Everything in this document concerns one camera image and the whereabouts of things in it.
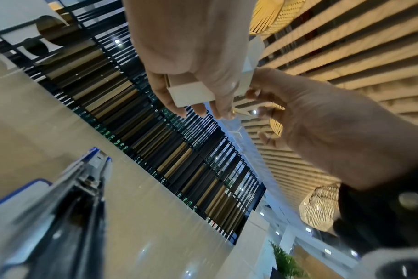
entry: hand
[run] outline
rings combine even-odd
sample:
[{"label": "hand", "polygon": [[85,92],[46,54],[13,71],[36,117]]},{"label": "hand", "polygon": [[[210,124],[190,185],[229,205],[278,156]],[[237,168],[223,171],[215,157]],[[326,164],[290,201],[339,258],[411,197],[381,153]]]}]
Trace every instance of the hand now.
[{"label": "hand", "polygon": [[356,189],[388,182],[418,166],[418,126],[363,95],[270,68],[256,69],[251,87],[247,98],[285,108],[258,108],[260,118],[283,125],[278,139],[259,134],[265,145],[287,144]]},{"label": "hand", "polygon": [[[238,85],[249,41],[255,0],[123,0],[133,45],[151,88],[173,113],[164,74],[192,73],[214,94],[215,118],[232,119],[233,93]],[[206,115],[204,104],[194,111]]]}]

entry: white box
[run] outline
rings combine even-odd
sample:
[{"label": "white box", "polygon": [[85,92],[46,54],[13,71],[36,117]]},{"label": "white box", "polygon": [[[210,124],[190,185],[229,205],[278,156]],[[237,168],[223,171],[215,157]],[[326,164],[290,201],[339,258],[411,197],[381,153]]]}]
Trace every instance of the white box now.
[{"label": "white box", "polygon": [[[249,42],[240,83],[234,96],[244,95],[249,89],[254,70],[264,48],[264,42],[260,36],[256,36]],[[179,108],[215,100],[214,94],[191,73],[168,74],[165,78],[172,99]]]}]

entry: wooden slat ceiling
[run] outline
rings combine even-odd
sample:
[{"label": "wooden slat ceiling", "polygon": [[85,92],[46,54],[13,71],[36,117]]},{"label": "wooden slat ceiling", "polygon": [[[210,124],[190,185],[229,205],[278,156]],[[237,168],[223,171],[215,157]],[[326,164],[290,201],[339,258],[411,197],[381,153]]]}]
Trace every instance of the wooden slat ceiling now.
[{"label": "wooden slat ceiling", "polygon": [[[418,125],[418,0],[324,1],[306,0],[291,32],[264,38],[262,67],[356,90]],[[249,112],[261,105],[270,103],[234,102]],[[296,211],[311,190],[337,181],[288,148],[261,144],[257,133],[272,133],[268,120],[242,125]]]}]

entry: black sleeve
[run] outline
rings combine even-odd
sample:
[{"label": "black sleeve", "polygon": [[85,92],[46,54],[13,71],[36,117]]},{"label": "black sleeve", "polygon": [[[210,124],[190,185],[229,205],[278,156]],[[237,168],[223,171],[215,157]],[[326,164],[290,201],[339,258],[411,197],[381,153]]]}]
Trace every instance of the black sleeve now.
[{"label": "black sleeve", "polygon": [[359,255],[418,246],[418,169],[367,191],[342,184],[339,210],[333,228]]}]

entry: wooden ceiling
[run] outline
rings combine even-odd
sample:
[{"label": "wooden ceiling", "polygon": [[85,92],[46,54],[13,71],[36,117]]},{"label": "wooden ceiling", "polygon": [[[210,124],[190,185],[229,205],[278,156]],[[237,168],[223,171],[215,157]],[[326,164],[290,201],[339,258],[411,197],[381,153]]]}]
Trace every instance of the wooden ceiling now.
[{"label": "wooden ceiling", "polygon": [[[289,26],[263,39],[260,66],[356,90],[418,125],[418,0],[306,0]],[[270,104],[234,100],[249,112],[261,105]],[[288,148],[262,145],[268,120],[242,125],[296,211],[311,190],[337,181]]]}]

